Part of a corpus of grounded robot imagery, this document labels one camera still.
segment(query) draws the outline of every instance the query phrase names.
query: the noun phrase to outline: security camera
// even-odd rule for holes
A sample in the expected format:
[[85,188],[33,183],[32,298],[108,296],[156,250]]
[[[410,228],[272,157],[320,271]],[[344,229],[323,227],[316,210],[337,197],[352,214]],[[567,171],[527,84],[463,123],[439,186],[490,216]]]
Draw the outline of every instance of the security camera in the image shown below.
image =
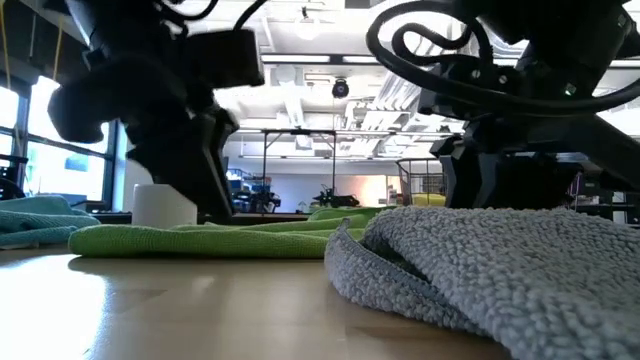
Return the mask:
[[336,83],[333,84],[333,90],[331,91],[333,97],[336,99],[343,99],[349,95],[349,85],[347,85],[346,79],[336,79]]

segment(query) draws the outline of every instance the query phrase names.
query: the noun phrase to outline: gray towel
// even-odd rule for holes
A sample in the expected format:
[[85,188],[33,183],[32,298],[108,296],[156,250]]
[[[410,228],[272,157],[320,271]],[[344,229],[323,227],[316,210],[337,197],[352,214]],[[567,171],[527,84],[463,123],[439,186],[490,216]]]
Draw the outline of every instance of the gray towel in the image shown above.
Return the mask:
[[517,359],[640,359],[640,232],[566,210],[399,208],[325,263],[364,306],[476,334]]

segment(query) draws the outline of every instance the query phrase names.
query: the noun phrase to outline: white cup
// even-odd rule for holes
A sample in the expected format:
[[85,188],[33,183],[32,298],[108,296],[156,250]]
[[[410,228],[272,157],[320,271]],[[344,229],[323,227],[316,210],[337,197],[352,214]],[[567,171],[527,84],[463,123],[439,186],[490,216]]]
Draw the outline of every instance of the white cup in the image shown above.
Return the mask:
[[133,188],[132,225],[169,229],[196,225],[198,207],[166,184],[136,184]]

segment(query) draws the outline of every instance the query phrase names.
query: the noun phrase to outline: table surface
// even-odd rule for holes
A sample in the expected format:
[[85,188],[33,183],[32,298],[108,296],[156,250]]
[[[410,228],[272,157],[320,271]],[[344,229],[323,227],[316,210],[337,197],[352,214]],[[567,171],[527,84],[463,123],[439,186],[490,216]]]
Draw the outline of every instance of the table surface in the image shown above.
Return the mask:
[[321,261],[0,252],[0,359],[509,359],[495,342],[361,308]]

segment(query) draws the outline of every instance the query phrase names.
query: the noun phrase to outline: terry cloth towel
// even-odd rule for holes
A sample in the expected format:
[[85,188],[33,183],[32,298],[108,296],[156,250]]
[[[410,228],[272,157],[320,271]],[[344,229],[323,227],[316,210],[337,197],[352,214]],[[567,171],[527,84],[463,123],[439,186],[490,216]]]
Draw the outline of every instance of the terry cloth towel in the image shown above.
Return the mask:
[[350,235],[362,238],[367,222],[383,209],[326,209],[309,221],[245,227],[178,226],[171,230],[102,225],[73,233],[69,247],[89,257],[183,255],[253,258],[322,258],[329,236],[347,216]]
[[568,210],[399,208],[325,265],[363,306],[488,335],[514,358],[640,359],[640,232]]
[[78,228],[98,224],[59,196],[0,201],[0,248],[66,243]]

